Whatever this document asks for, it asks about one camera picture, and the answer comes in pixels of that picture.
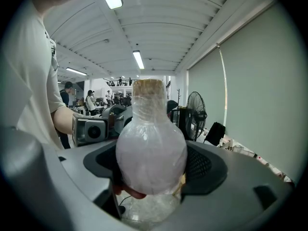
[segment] clear plastic wrap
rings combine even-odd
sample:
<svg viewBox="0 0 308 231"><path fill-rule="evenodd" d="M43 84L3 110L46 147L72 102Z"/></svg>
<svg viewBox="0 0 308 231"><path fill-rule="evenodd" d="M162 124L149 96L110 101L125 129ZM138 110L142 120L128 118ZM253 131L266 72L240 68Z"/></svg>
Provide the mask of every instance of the clear plastic wrap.
<svg viewBox="0 0 308 231"><path fill-rule="evenodd" d="M144 194L171 193L185 170L186 142L167 116L165 89L157 79L134 82L133 119L116 145L124 182Z"/></svg>

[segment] ceiling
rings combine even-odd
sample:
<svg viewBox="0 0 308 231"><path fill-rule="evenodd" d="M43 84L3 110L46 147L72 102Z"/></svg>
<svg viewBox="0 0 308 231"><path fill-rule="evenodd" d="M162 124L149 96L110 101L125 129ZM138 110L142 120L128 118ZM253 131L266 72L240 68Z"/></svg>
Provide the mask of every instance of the ceiling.
<svg viewBox="0 0 308 231"><path fill-rule="evenodd" d="M57 43L58 79L171 75L227 0L75 0L54 8L44 23ZM140 50L140 71L132 51ZM88 74L66 70L71 67Z"/></svg>

